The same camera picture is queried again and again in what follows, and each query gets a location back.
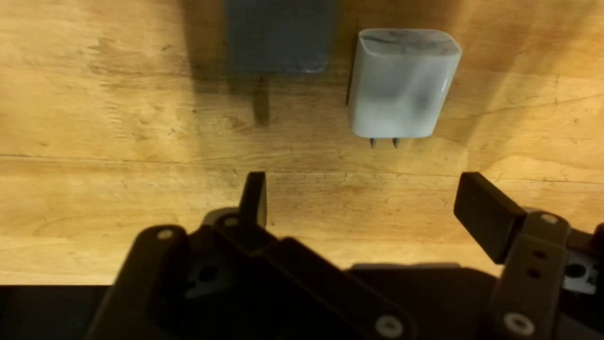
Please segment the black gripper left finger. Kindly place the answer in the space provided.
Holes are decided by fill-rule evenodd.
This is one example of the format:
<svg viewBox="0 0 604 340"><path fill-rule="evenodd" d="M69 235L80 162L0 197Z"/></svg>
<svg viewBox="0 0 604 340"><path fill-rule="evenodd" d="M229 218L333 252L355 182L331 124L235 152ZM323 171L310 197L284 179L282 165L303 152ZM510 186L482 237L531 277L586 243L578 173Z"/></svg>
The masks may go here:
<svg viewBox="0 0 604 340"><path fill-rule="evenodd" d="M267 214L267 173L250 171L238 207L212 224L255 320L316 340L416 340L408 311L303 241L270 233Z"/></svg>

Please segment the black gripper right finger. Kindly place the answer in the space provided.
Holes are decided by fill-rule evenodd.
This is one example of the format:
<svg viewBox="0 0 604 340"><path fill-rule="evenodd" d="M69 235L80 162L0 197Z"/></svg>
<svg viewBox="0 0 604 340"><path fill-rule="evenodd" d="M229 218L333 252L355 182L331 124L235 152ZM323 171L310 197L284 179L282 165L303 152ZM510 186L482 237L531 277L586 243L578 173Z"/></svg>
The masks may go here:
<svg viewBox="0 0 604 340"><path fill-rule="evenodd" d="M486 311L495 340L604 340L604 228L522 207L480 171L459 177L455 216L503 265Z"/></svg>

